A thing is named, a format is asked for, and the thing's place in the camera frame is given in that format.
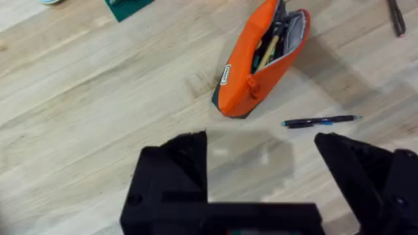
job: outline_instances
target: green mat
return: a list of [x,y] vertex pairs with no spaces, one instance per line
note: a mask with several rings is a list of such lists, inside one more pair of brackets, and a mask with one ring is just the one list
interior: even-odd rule
[[113,15],[115,15],[117,21],[121,22],[136,11],[150,4],[153,0],[121,0],[115,5],[111,5],[109,0],[105,1]]

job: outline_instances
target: wooden table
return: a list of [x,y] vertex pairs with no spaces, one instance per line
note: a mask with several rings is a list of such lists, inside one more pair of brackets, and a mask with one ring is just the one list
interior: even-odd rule
[[[291,0],[310,38],[247,120],[210,103],[246,18],[262,0],[156,0],[116,23],[103,0],[0,0],[2,234],[121,234],[144,146],[208,130],[210,198],[316,202],[329,234],[357,222],[314,146],[336,132],[418,151],[418,2],[399,2],[395,37],[384,0]],[[291,118],[356,114],[287,130]]]

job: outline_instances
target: pencil case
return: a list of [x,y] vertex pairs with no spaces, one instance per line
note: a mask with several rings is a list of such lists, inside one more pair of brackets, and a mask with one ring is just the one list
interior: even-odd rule
[[[284,27],[268,63],[257,62],[281,18]],[[285,11],[282,0],[266,0],[247,21],[217,85],[212,102],[230,118],[246,118],[263,101],[302,49],[310,28],[306,10]]]

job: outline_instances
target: black machine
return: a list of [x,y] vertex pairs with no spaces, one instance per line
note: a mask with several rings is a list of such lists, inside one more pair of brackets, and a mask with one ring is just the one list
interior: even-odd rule
[[[315,143],[360,235],[418,234],[414,152],[392,153],[337,134],[318,134]],[[142,150],[120,219],[125,235],[325,234],[315,204],[208,203],[206,147],[201,132]]]

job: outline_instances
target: zipper pull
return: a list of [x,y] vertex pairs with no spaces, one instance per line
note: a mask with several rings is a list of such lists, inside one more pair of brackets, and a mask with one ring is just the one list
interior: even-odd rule
[[254,80],[253,75],[249,74],[247,77],[247,84],[250,88],[250,94],[253,99],[257,99],[260,93],[260,84]]

